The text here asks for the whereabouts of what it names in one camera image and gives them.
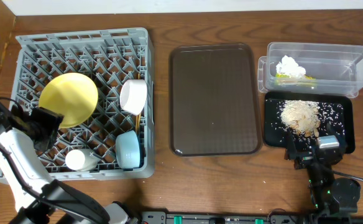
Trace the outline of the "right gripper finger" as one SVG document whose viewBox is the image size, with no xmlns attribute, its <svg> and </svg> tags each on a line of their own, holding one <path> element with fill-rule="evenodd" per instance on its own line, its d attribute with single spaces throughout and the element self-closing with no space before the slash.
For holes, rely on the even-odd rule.
<svg viewBox="0 0 363 224">
<path fill-rule="evenodd" d="M 331 126 L 330 123 L 326 123 L 326 133 L 328 136 L 334 136 L 339 143 L 343 143 L 343 137 L 336 132 L 336 130 Z"/>
<path fill-rule="evenodd" d="M 295 160 L 296 159 L 296 147 L 293 140 L 293 134 L 292 131 L 288 128 L 287 129 L 287 135 L 286 135 L 286 143 L 287 146 L 285 148 L 285 160 Z"/>
</svg>

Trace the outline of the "light blue bowl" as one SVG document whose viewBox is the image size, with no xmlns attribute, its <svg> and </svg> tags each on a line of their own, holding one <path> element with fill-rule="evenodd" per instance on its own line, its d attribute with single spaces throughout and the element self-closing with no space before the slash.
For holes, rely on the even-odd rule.
<svg viewBox="0 0 363 224">
<path fill-rule="evenodd" d="M 116 160 L 122 169 L 140 167 L 140 146 L 135 131 L 128 131 L 116 138 Z"/>
</svg>

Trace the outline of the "rice food scraps pile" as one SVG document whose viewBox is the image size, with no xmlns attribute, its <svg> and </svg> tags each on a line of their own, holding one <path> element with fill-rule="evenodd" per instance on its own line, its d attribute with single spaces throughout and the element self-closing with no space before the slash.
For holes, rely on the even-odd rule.
<svg viewBox="0 0 363 224">
<path fill-rule="evenodd" d="M 319 136 L 318 104 L 313 101 L 288 100 L 281 113 L 282 123 L 292 131 L 297 146 L 315 144 Z"/>
</svg>

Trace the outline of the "white napkin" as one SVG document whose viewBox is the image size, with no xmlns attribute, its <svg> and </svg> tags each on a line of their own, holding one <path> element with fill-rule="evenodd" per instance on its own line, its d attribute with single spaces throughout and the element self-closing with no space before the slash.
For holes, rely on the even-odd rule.
<svg viewBox="0 0 363 224">
<path fill-rule="evenodd" d="M 299 66 L 296 61 L 285 55 L 281 61 L 276 65 L 276 72 L 291 75 L 294 77 L 306 75 L 305 68 Z"/>
</svg>

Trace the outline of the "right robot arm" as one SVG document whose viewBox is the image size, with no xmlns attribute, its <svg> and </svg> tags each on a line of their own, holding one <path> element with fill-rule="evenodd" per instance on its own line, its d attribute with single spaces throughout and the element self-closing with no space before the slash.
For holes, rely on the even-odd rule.
<svg viewBox="0 0 363 224">
<path fill-rule="evenodd" d="M 311 200 L 318 209 L 312 220 L 325 217 L 348 217 L 358 211 L 361 185 L 351 177 L 336 178 L 332 166 L 346 153 L 347 142 L 328 123 L 326 135 L 317 139 L 315 146 L 299 150 L 290 128 L 286 133 L 285 159 L 294 161 L 294 168 L 305 169 L 309 177 Z"/>
</svg>

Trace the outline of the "white bowl with food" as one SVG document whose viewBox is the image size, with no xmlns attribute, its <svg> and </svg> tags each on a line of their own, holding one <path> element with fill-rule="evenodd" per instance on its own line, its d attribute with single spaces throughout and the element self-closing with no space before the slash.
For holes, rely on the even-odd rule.
<svg viewBox="0 0 363 224">
<path fill-rule="evenodd" d="M 135 116 L 144 109 L 147 99 L 147 84 L 143 79 L 127 80 L 123 84 L 119 103 L 121 108 Z"/>
</svg>

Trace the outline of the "grey plastic dish rack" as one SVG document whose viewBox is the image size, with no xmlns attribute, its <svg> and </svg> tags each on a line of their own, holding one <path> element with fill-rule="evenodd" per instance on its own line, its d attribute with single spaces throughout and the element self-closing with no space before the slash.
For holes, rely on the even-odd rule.
<svg viewBox="0 0 363 224">
<path fill-rule="evenodd" d="M 60 129 L 53 147 L 36 152 L 40 162 L 59 180 L 116 180 L 150 177 L 155 170 L 154 47 L 145 28 L 90 30 L 54 34 L 20 35 L 11 98 L 25 112 L 37 107 L 44 87 L 64 73 L 82 73 L 98 89 L 98 104 L 81 125 Z M 135 131 L 136 117 L 119 104 L 121 88 L 137 78 L 147 83 L 147 100 L 137 134 L 140 167 L 122 169 L 116 160 L 116 138 Z M 89 171 L 75 171 L 65 164 L 72 149 L 91 149 L 98 160 Z"/>
</svg>

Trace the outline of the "yellow round plate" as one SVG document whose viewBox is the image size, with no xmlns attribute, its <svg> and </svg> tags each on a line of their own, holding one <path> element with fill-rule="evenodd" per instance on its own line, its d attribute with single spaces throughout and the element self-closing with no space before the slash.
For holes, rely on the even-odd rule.
<svg viewBox="0 0 363 224">
<path fill-rule="evenodd" d="M 84 123 L 95 111 L 98 89 L 91 78 L 80 73 L 65 73 L 42 90 L 39 106 L 63 116 L 61 128 Z"/>
</svg>

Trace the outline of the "green orange snack wrapper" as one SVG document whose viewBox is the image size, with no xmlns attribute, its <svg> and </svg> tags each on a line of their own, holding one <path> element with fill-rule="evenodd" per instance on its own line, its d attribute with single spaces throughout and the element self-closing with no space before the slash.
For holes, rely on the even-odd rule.
<svg viewBox="0 0 363 224">
<path fill-rule="evenodd" d="M 277 73 L 275 75 L 275 83 L 277 85 L 297 85 L 299 84 L 310 84 L 312 80 L 315 78 L 303 75 L 294 77 L 291 75 L 283 74 L 283 73 Z"/>
</svg>

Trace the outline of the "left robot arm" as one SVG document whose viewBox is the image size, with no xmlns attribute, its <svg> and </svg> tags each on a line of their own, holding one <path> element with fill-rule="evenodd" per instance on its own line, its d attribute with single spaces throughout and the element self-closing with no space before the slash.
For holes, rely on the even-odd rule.
<svg viewBox="0 0 363 224">
<path fill-rule="evenodd" d="M 0 169 L 11 186 L 17 215 L 12 223 L 136 223 L 119 202 L 103 207 L 89 195 L 50 176 L 36 155 L 53 146 L 63 115 L 45 108 L 17 113 L 0 102 Z"/>
</svg>

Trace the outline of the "white paper cup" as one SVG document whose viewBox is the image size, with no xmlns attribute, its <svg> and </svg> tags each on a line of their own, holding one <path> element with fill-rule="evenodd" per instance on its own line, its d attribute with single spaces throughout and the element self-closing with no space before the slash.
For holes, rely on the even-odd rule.
<svg viewBox="0 0 363 224">
<path fill-rule="evenodd" d="M 98 160 L 91 149 L 72 149 L 66 154 L 66 166 L 75 171 L 89 171 L 94 169 Z"/>
</svg>

